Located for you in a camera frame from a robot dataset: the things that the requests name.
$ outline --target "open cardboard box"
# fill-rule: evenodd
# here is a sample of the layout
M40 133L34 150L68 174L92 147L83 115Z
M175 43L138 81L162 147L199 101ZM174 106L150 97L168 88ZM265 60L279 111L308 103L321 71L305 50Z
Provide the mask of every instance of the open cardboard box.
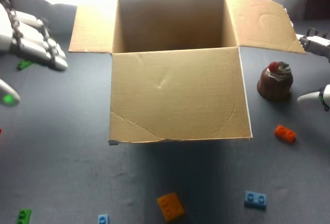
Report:
M117 142L251 138L239 47L305 53L285 9L269 0L114 7L78 7L69 51L112 53Z

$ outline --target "orange toy brick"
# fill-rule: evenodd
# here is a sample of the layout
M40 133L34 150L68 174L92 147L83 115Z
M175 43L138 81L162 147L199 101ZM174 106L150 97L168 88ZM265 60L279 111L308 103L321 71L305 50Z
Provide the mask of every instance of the orange toy brick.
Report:
M170 193L157 199L158 205L166 221L174 220L185 213L177 195Z
M279 125L275 130L275 135L282 138L288 143L293 143L295 139L295 133L292 130L285 128L282 125Z

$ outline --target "raspberry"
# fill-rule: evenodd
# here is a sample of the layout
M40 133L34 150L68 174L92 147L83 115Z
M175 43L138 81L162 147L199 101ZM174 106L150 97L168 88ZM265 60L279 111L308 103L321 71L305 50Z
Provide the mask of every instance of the raspberry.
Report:
M269 65L268 65L268 69L270 72L272 73L277 73L278 71L278 67L279 67L279 63L278 62L271 62Z

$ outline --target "cupcake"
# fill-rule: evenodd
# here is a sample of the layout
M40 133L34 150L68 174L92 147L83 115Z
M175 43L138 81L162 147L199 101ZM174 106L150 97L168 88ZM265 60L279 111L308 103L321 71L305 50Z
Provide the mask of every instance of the cupcake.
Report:
M289 64L272 62L260 76L257 89L269 101L284 101L290 97L293 76Z

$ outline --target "lego brick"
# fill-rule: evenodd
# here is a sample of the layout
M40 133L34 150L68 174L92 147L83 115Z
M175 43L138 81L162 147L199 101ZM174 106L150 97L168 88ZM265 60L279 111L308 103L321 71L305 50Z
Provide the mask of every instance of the lego brick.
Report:
M245 191L245 206L265 209L267 204L267 198L265 194Z
M17 218L16 224L29 224L31 218L32 210L30 209L21 209L19 216Z
M28 68L30 65L32 65L33 64L33 62L31 62L31 61L28 61L28 60L21 60L19 63L18 63L18 65L17 65L17 68L19 69L19 70L23 70L23 69L25 69L25 68Z
M292 130L285 128L282 125L279 125L275 130L275 135L282 138L288 143L293 143L295 139L295 133Z
M109 215L99 215L97 217L97 224L110 224Z
M164 195L158 198L157 202L166 221L171 221L185 213L175 193Z

